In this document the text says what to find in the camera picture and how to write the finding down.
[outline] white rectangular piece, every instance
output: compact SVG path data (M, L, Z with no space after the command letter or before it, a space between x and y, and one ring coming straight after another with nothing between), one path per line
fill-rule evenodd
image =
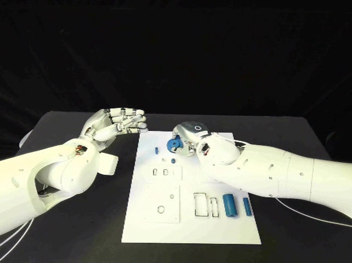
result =
M211 206L213 206L213 217L218 218L220 217L220 211L218 211L218 202L217 202L215 197L211 197Z
M146 165L142 170L148 181L181 181L182 166L179 165Z
M145 222L179 223L181 220L179 185L146 184Z
M233 139L231 133L221 133L228 139ZM246 215L243 199L249 193L240 191L224 183L211 180L201 173L201 165L197 156L182 156L168 151L166 143L172 139L171 131L149 131L140 134L136 167L133 173L133 182L127 206L127 217L124 221L123 243L200 243L200 244L260 244L262 239L257 232L256 217ZM159 148L159 154L155 154L155 148ZM181 180L153 179L153 170L158 167L158 174L163 174L161 166L171 166L182 170ZM159 195L158 201L149 201L146 187L150 185L153 191L150 194ZM158 208L166 203L166 189L171 186L179 186L179 223L171 223L172 218L158 215ZM194 193L207 193L210 216L195 216L195 195ZM230 218L226 216L226 207L223 195L234 195L239 216ZM220 217L213 217L211 198L217 198L217 209ZM172 204L165 206L165 215Z
M207 193L194 193L195 195L195 216L210 216Z

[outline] small blue part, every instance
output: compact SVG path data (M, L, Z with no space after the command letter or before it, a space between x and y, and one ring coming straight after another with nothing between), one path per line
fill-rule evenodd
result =
M166 143L166 148L169 149L169 151L171 151L172 148L182 148L181 136L176 136L175 139L169 140L169 142Z
M244 198L244 205L246 205L246 215L252 216L253 213L252 213L250 201L247 197Z
M223 196L224 198L224 205L226 205L226 215L227 217L233 218L239 215L237 213L237 207L236 207L236 201L233 194L227 194Z

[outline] blue gear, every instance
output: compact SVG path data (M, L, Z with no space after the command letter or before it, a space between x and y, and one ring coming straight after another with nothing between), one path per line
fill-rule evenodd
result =
M176 135L176 139L171 139L169 142L166 143L166 148L172 152L172 148L182 148L182 140L181 137Z

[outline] robotic hand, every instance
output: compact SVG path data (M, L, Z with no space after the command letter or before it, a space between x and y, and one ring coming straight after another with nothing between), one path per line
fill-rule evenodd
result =
M299 156L275 147L230 140L200 122L172 133L169 151L197 154L205 175L263 197L295 198L327 205L352 218L352 163Z
M78 139L0 161L0 235L85 192L97 173L113 175L119 157L101 153L117 135L148 132L145 111L100 110ZM48 185L38 193L36 182Z

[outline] robotic arm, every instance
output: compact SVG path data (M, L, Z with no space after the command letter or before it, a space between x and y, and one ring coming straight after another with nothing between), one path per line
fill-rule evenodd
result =
M211 133L200 122L174 129L171 152L197 155L205 175L263 197L312 201L352 218L352 164L299 156L275 147L244 145Z
M0 235L87 191L97 173L113 175L119 157L101 151L117 135L148 132L145 111L100 110L78 139L0 161ZM48 185L38 193L36 182Z

